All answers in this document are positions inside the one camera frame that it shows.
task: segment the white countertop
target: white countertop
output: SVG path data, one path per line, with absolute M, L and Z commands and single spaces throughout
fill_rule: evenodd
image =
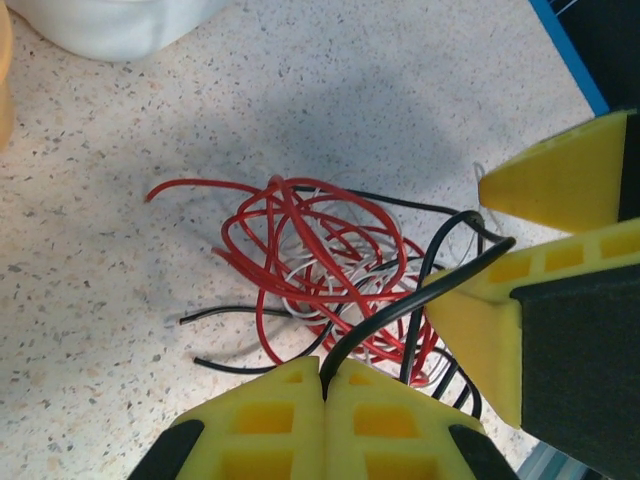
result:
M 14 17 L 18 119 L 0 156 L 5 478 L 122 478 L 184 410 L 245 381 L 251 304 L 210 254 L 241 195 L 150 187 L 196 176 L 312 176 L 457 208 L 487 170 L 591 112 L 526 0 L 236 2 L 133 64 L 67 54 Z M 400 211 L 426 245 L 443 218 Z M 557 234 L 502 219 L 521 245 Z M 466 247 L 468 232 L 454 234 Z M 277 336 L 283 356 L 309 341 Z M 231 358 L 238 348 L 246 353 Z M 488 412 L 517 466 L 533 440 Z

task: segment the black rubber pad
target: black rubber pad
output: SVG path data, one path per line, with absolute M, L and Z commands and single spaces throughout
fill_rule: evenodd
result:
M 518 480 L 489 437 L 464 425 L 451 425 L 449 433 L 476 480 Z
M 203 430 L 200 420 L 188 420 L 162 432 L 129 480 L 175 480 Z
M 640 217 L 640 114 L 638 113 L 627 117 L 618 221 L 636 217 Z
M 640 2 L 549 1 L 610 110 L 640 106 Z
M 520 287 L 522 428 L 640 479 L 640 265 Z

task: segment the wire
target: wire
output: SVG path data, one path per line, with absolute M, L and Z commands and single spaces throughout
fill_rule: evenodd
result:
M 383 208 L 355 193 L 305 178 L 284 180 L 275 176 L 263 190 L 234 182 L 181 179 L 158 185 L 149 192 L 147 201 L 176 186 L 226 188 L 251 195 L 222 225 L 225 248 L 214 248 L 213 251 L 258 286 L 257 334 L 275 364 L 281 364 L 283 360 L 271 348 L 265 333 L 266 294 L 279 296 L 292 318 L 306 322 L 316 335 L 320 335 L 328 323 L 333 324 L 335 328 L 323 336 L 322 342 L 330 349 L 340 336 L 353 328 L 352 323 L 357 323 L 347 322 L 336 313 L 336 304 L 345 305 L 342 313 L 357 307 L 364 319 L 413 290 L 405 282 L 405 279 L 415 281 L 415 273 L 408 269 L 408 252 L 421 257 L 422 250 L 401 235 L 398 222 Z M 298 191 L 301 190 L 311 192 L 311 198 L 300 197 Z M 361 208 L 373 216 L 377 224 L 359 226 L 339 218 L 327 209 L 327 205 L 335 202 Z M 258 235 L 251 223 L 255 220 L 266 223 L 266 240 Z M 244 250 L 246 242 L 233 238 L 232 230 L 244 234 L 245 240 L 258 247 L 264 255 L 262 263 Z M 376 269 L 391 259 L 397 261 L 394 269 Z M 360 283 L 368 277 L 371 277 L 370 281 Z M 395 331 L 382 329 L 366 339 L 356 353 L 368 352 L 372 363 L 384 360 L 400 363 L 404 350 L 401 330 L 400 323 Z M 426 322 L 421 333 L 427 339 L 437 340 Z M 419 358 L 426 357 L 434 343 L 423 342 Z M 415 386 L 427 383 L 417 375 L 414 380 Z
M 475 268 L 487 261 L 488 265 L 510 248 L 507 244 L 513 242 L 513 239 L 505 239 L 488 231 L 477 212 L 461 213 L 450 207 L 411 202 L 360 190 L 343 190 L 307 178 L 284 180 L 274 176 L 265 189 L 218 180 L 172 180 L 151 190 L 147 201 L 176 186 L 227 188 L 250 195 L 222 225 L 221 235 L 225 248 L 214 248 L 213 252 L 258 286 L 256 306 L 216 307 L 184 317 L 180 322 L 187 324 L 207 315 L 231 311 L 255 312 L 259 341 L 274 365 L 252 369 L 221 365 L 199 357 L 194 359 L 197 364 L 229 373 L 260 374 L 283 363 L 269 345 L 264 329 L 264 315 L 277 315 L 304 322 L 317 335 L 315 341 L 296 357 L 308 355 L 320 345 L 329 350 L 321 370 L 321 378 L 323 370 L 325 377 L 328 377 L 323 382 L 324 388 L 335 374 L 330 373 L 334 367 L 329 360 L 339 358 L 342 355 L 340 352 L 346 349 L 345 346 L 350 346 L 346 355 L 364 354 L 365 361 L 371 366 L 384 360 L 399 363 L 404 381 L 414 386 L 424 386 L 429 383 L 429 379 L 421 370 L 427 355 L 434 351 L 438 341 L 438 336 L 426 317 L 421 322 L 425 315 L 424 303 L 466 279 L 460 275 L 475 274 Z M 299 194 L 303 192 L 311 193 L 311 198 L 301 197 Z M 478 234 L 479 254 L 482 253 L 485 239 L 496 245 L 481 257 L 482 260 L 472 260 L 443 277 L 446 281 L 438 280 L 428 287 L 422 287 L 424 277 L 433 268 L 441 268 L 436 267 L 433 261 L 448 230 L 445 232 L 445 227 L 441 227 L 438 231 L 441 232 L 440 235 L 436 234 L 437 238 L 430 243 L 420 271 L 415 271 L 413 267 L 409 267 L 409 262 L 422 258 L 423 252 L 402 235 L 399 222 L 390 212 L 370 200 L 452 215 L 452 219 L 445 224 L 447 228 L 450 230 L 460 222 L 467 223 Z M 359 222 L 351 208 L 355 205 L 372 216 L 377 224 L 356 225 L 340 218 L 334 211 L 336 202 L 346 205 L 354 222 Z M 266 223 L 266 241 L 250 226 L 259 219 Z M 234 240 L 232 231 L 244 234 L 244 241 Z M 254 260 L 254 255 L 249 256 L 240 248 L 244 247 L 247 240 L 264 255 L 262 264 Z M 418 256 L 411 257 L 408 251 L 413 251 Z M 415 289 L 405 279 L 415 282 Z M 266 308 L 264 302 L 267 293 L 279 296 L 285 310 Z M 360 310 L 364 318 L 360 323 L 347 322 L 341 318 L 341 314 L 352 307 Z M 412 310 L 413 322 L 409 322 L 405 334 L 401 317 Z M 395 331 L 384 328 L 393 321 L 397 321 Z M 363 332 L 366 333 L 367 330 L 370 333 L 363 337 Z M 354 344 L 354 338 L 360 338 L 357 344 Z M 448 386 L 450 379 L 446 374 L 443 380 L 447 380 L 445 383 Z M 466 391 L 466 388 L 457 400 L 461 404 L 464 404 L 469 394 L 473 395 L 473 389 Z
M 444 375 L 442 376 L 440 383 L 431 394 L 433 398 L 435 398 L 436 400 L 440 400 L 442 398 L 442 395 L 444 394 L 445 390 L 451 383 L 451 380 L 453 380 L 453 377 L 455 376 L 457 371 L 458 371 L 458 362 L 455 359 L 453 359 L 453 361 L 449 362 L 449 366 L 444 372 Z
M 451 355 L 445 349 L 440 347 L 435 347 L 433 351 L 447 358 L 447 360 L 449 360 L 450 365 L 454 365 L 454 364 L 456 365 L 456 370 L 458 371 L 458 373 L 460 373 L 460 376 L 466 382 L 465 389 L 468 388 L 469 392 L 471 393 L 471 398 L 473 400 L 473 406 L 471 407 L 471 416 L 480 420 L 480 417 L 482 416 L 482 396 L 480 395 L 480 392 L 478 391 L 476 386 L 473 384 L 473 382 L 471 381 L 469 376 L 465 373 L 465 371 L 458 366 L 458 362 L 456 361 L 455 358 L 453 358 L 453 355 Z M 465 394 L 464 392 L 465 390 L 462 391 L 462 394 L 458 397 L 456 402 L 453 404 L 453 406 L 458 410 L 462 408 L 464 403 L 467 401 L 467 398 L 469 397 L 469 394 L 468 393 Z M 437 400 L 440 399 L 440 396 L 438 397 L 436 397 L 435 395 L 431 395 L 431 396 Z
M 297 186 L 295 187 L 296 191 L 299 192 L 310 192 L 311 189 L 309 189 L 308 187 L 304 187 L 304 186 Z M 451 208 L 451 207 L 445 207 L 442 205 L 433 205 L 433 204 L 429 204 L 429 203 L 420 203 L 420 202 L 412 202 L 410 200 L 402 200 L 400 198 L 394 198 L 394 197 L 387 197 L 386 195 L 380 195 L 377 193 L 370 193 L 370 192 L 365 192 L 362 190 L 353 190 L 353 189 L 347 189 L 348 192 L 351 192 L 355 195 L 358 195 L 359 197 L 362 198 L 366 198 L 368 200 L 375 200 L 377 202 L 381 202 L 381 203 L 388 203 L 390 205 L 397 205 L 399 207 L 406 207 L 406 208 L 412 208 L 414 210 L 422 210 L 425 212 L 434 212 L 434 213 L 442 213 L 445 215 L 455 215 L 457 213 L 460 213 L 460 210 L 456 210 L 455 208 Z M 473 221 L 468 221 L 465 222 L 467 223 L 467 225 L 469 225 L 469 227 L 471 227 L 476 233 L 478 233 L 478 235 L 486 238 L 487 240 L 489 240 L 490 242 L 494 242 L 497 243 L 499 242 L 501 239 L 503 239 L 504 237 L 495 234 L 493 232 L 491 232 L 490 230 L 487 230 L 483 225 L 478 225 L 477 223 L 473 222 Z
M 286 310 L 278 310 L 278 309 L 274 309 L 274 308 L 265 308 L 263 309 L 264 313 L 267 315 L 273 315 L 276 317 L 284 317 L 284 318 L 291 318 L 291 314 L 289 312 L 287 312 Z M 229 306 L 221 306 L 221 307 L 214 307 L 214 308 L 208 308 L 206 310 L 200 311 L 198 313 L 195 313 L 193 315 L 188 315 L 186 317 L 182 317 L 180 320 L 178 320 L 178 323 L 180 325 L 186 325 L 192 322 L 195 322 L 197 320 L 200 320 L 202 318 L 205 317 L 211 317 L 214 315 L 221 315 L 223 313 L 255 313 L 256 312 L 256 307 L 251 307 L 251 306 L 245 306 L 245 305 L 229 305 Z M 298 355 L 296 355 L 295 357 L 292 358 L 301 358 L 301 357 L 306 357 L 308 355 L 310 355 L 311 353 L 313 353 L 320 345 L 322 345 L 322 342 L 324 341 L 324 339 L 327 337 L 327 335 L 329 335 L 330 331 L 331 331 L 332 325 L 331 324 L 327 324 L 326 327 L 324 328 L 323 332 L 307 347 L 305 348 L 302 352 L 300 352 Z M 265 374 L 267 372 L 270 372 L 271 370 L 273 370 L 274 368 L 276 368 L 278 365 L 270 365 L 268 367 L 255 367 L 255 368 L 249 368 L 249 367 L 232 367 L 229 365 L 224 365 L 222 363 L 216 363 L 216 362 L 212 362 L 210 360 L 205 360 L 201 357 L 194 357 L 193 359 L 193 363 L 195 363 L 196 365 L 200 365 L 203 367 L 207 367 L 207 368 L 211 368 L 213 370 L 218 370 L 220 372 L 225 372 L 225 373 L 233 373 L 236 375 L 262 375 Z
M 451 218 L 449 218 L 436 232 L 431 242 L 429 242 L 429 246 L 427 248 L 427 253 L 424 256 L 424 260 L 422 261 L 422 266 L 420 267 L 420 273 L 418 274 L 417 285 L 418 288 L 424 283 L 427 275 L 431 273 L 433 270 L 433 265 L 436 260 L 436 255 L 438 254 L 438 250 L 442 246 L 445 238 L 449 234 L 451 230 L 453 230 L 457 225 L 462 222 L 470 223 L 477 222 L 482 225 L 483 220 L 482 216 L 473 210 L 466 210 L 464 212 L 456 213 Z M 414 357 L 416 352 L 416 345 L 418 344 L 418 333 L 420 330 L 420 322 L 423 317 L 423 307 L 415 309 L 411 312 L 411 319 L 409 321 L 409 328 L 407 330 L 407 339 L 405 341 L 405 349 L 402 357 L 402 363 L 400 365 L 400 381 L 406 384 L 411 382 L 411 378 L 416 374 L 416 370 L 419 371 L 422 365 L 417 365 L 417 369 L 413 367 L 414 365 Z
M 320 369 L 320 380 L 325 398 L 329 388 L 329 382 L 331 382 L 331 379 L 335 376 L 344 359 L 364 340 L 403 315 L 425 305 L 467 281 L 495 262 L 514 245 L 514 238 L 507 237 L 503 239 L 489 248 L 481 256 L 474 258 L 444 277 L 438 278 L 433 283 L 418 288 L 414 293 L 407 295 L 405 298 L 378 310 L 371 317 L 353 327 L 349 334 L 345 335 L 336 343 L 325 358 Z

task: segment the speckled countertop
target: speckled countertop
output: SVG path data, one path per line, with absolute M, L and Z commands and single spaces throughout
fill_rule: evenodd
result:
M 281 173 L 473 207 L 473 162 L 491 169 L 591 115 L 526 0 L 248 0 L 126 65 L 14 28 L 18 119 L 0 156 L 4 478 L 122 478 L 177 414 L 245 380 L 192 365 L 193 353 L 265 361 L 249 317 L 175 326 L 185 311 L 254 302 L 210 254 L 242 197 L 180 189 L 144 204 L 158 182 Z M 443 220 L 398 213 L 423 245 Z M 556 235 L 501 221 L 521 245 Z M 467 241 L 461 230 L 453 250 Z M 288 327 L 276 345 L 286 356 L 308 340 Z M 485 423 L 517 466 L 533 440 L 491 412 Z

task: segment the blue edge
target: blue edge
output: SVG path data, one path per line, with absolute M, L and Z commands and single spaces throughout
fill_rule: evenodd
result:
M 567 32 L 564 31 L 556 14 L 551 9 L 549 0 L 529 0 L 531 6 L 535 10 L 538 18 L 546 28 L 547 33 L 551 37 L 553 44 L 560 53 L 564 63 L 569 68 L 571 75 L 578 84 L 582 94 L 586 98 L 591 110 L 596 116 L 609 113 L 610 108 L 606 100 L 602 96 L 600 89 L 593 81 L 587 67 L 582 62 L 580 55 L 576 51 L 573 43 L 569 39 Z

